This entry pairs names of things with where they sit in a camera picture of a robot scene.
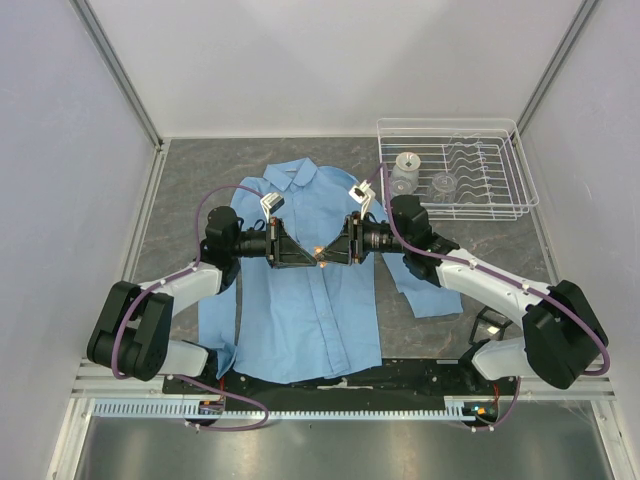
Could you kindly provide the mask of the light blue button shirt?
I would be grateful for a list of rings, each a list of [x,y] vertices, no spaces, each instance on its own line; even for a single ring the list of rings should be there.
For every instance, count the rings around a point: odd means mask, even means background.
[[[329,244],[346,215],[356,179],[311,159],[271,164],[247,177],[231,206],[246,225],[261,220],[257,196],[278,192],[278,214],[305,250]],[[198,304],[200,344],[218,354],[218,373],[233,369],[288,384],[348,375],[380,365],[374,259],[361,265],[273,269],[262,258],[241,261],[241,281]]]

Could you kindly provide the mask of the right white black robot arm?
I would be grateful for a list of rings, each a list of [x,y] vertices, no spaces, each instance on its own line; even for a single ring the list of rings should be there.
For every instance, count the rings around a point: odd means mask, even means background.
[[[528,280],[479,260],[436,233],[413,195],[394,198],[386,221],[359,212],[346,216],[340,234],[316,257],[352,265],[373,252],[402,254],[417,279],[470,297],[521,329],[519,338],[482,340],[465,353],[457,377],[469,393],[483,392],[494,380],[528,376],[566,390],[606,357],[608,338],[578,285]]]

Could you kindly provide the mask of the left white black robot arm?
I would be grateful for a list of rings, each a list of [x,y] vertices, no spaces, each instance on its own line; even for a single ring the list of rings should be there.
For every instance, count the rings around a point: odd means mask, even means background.
[[[226,291],[240,272],[242,258],[264,258],[272,268],[314,267],[317,260],[272,216],[263,229],[242,229],[229,206],[208,214],[199,256],[182,271],[134,284],[115,283],[87,345],[89,361],[110,368],[117,378],[149,381],[162,374],[184,375],[198,393],[219,382],[218,367],[204,347],[170,340],[173,317],[199,301]]]

